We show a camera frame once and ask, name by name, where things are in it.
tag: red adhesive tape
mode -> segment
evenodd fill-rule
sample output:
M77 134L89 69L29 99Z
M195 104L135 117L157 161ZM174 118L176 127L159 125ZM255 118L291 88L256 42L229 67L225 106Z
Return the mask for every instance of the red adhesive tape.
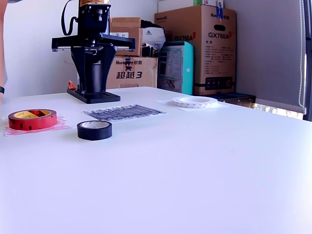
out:
M14 130L38 130L49 128L58 122L56 111L25 110L9 115L9 126Z

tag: black electrical tape roll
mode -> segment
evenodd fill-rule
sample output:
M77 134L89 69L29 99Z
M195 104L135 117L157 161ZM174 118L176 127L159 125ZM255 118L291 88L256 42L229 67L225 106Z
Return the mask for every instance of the black electrical tape roll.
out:
M84 140L104 140L113 135L112 124L105 121L86 121L77 125L78 137Z

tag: teal box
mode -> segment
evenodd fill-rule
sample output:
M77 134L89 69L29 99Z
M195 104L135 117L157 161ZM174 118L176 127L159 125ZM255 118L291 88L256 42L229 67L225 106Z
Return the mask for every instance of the teal box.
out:
M186 41L165 43L159 52L158 89L193 94L194 47Z

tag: white double-sided tape roll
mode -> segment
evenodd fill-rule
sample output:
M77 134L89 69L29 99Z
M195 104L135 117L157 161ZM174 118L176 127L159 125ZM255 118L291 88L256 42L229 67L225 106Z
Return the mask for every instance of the white double-sided tape roll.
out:
M217 99L210 97L176 97L172 104L184 108L212 108L218 103Z

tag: black metal base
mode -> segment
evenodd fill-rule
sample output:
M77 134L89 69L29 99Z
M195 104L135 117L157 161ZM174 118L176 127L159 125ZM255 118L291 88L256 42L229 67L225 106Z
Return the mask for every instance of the black metal base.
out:
M78 98L79 100L87 104L120 101L120 96L107 93L107 92L105 94L100 94L100 95L83 95L83 94L76 92L75 90L68 89L67 93L69 93L70 95Z

